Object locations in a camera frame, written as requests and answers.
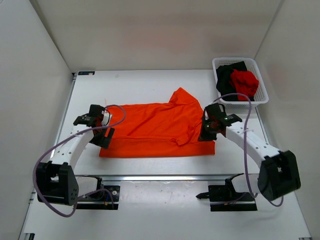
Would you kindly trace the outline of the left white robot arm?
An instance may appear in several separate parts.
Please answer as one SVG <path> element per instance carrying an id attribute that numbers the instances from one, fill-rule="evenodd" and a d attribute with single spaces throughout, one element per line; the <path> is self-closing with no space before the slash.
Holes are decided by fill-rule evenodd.
<path id="1" fill-rule="evenodd" d="M 54 156 L 35 168 L 35 182 L 42 194 L 39 201 L 72 206 L 79 197 L 89 195 L 100 200 L 105 194 L 100 177 L 75 176 L 76 164 L 88 144 L 107 149 L 115 129 L 108 127 L 112 114 L 103 106 L 92 104 L 89 112 L 78 116 L 70 131 L 71 139 L 57 147 Z"/>

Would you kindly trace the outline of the orange t shirt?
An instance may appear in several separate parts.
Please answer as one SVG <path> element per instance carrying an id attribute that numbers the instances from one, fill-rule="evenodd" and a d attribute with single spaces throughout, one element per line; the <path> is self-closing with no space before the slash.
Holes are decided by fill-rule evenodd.
<path id="1" fill-rule="evenodd" d="M 114 134 L 101 158 L 167 158 L 215 154 L 214 141 L 199 141 L 203 109 L 183 88 L 167 103 L 109 107 Z"/>

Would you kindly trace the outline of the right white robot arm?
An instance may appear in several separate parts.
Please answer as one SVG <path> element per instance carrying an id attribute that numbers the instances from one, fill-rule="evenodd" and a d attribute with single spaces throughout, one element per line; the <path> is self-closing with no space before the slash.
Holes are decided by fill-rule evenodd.
<path id="1" fill-rule="evenodd" d="M 236 200 L 242 193 L 248 193 L 261 194 L 273 201 L 301 188 L 298 164 L 292 151 L 281 151 L 262 140 L 238 115 L 228 115 L 222 104 L 205 107 L 201 120 L 199 141 L 215 141 L 218 135 L 223 135 L 243 150 L 245 162 L 251 158 L 259 168 L 258 174 L 249 174 L 246 170 L 227 178 L 224 188 L 227 198 Z"/>

